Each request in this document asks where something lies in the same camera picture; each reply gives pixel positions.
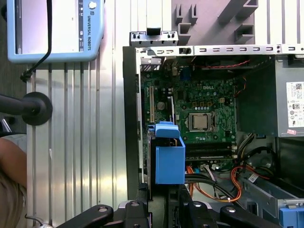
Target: motherboard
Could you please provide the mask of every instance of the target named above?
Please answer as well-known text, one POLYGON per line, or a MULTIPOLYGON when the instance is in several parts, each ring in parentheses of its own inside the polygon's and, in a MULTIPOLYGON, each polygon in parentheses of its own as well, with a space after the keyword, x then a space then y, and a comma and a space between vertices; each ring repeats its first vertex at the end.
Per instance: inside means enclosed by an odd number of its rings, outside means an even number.
POLYGON ((188 161, 231 159, 236 144, 234 79, 205 79, 203 73, 192 76, 189 66, 141 72, 143 132, 150 124, 171 121, 179 126, 188 161))

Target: green motherboard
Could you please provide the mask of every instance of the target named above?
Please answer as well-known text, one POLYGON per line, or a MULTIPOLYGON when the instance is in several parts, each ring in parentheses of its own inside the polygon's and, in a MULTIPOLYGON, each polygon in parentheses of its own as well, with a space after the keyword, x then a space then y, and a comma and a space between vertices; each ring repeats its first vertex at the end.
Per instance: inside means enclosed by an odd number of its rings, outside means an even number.
POLYGON ((185 144, 235 141, 233 79, 192 80, 164 72, 143 72, 141 85, 144 128, 172 120, 185 144))

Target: power supply label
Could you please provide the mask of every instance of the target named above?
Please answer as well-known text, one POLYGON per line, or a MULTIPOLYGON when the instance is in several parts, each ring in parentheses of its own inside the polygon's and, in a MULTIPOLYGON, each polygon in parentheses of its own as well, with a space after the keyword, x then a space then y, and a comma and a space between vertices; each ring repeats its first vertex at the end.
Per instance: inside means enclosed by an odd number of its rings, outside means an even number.
POLYGON ((304 127, 304 82, 287 82, 288 126, 304 127))

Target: cpu socket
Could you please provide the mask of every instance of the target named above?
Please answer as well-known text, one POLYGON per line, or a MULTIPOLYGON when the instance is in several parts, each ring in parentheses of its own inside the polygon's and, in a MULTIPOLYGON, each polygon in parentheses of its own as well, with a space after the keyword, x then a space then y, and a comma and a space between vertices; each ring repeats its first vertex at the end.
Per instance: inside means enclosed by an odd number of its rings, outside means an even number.
POLYGON ((214 112, 212 113, 190 113, 186 122, 190 132, 213 132, 214 112))

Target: person's arm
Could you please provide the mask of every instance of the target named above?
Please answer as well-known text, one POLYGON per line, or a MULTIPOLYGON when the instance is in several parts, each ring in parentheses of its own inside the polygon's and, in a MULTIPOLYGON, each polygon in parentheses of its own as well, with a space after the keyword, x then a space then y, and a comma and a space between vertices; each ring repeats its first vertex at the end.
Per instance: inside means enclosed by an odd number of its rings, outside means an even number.
POLYGON ((6 139, 0 139, 0 169, 13 181, 27 187, 27 155, 6 139))

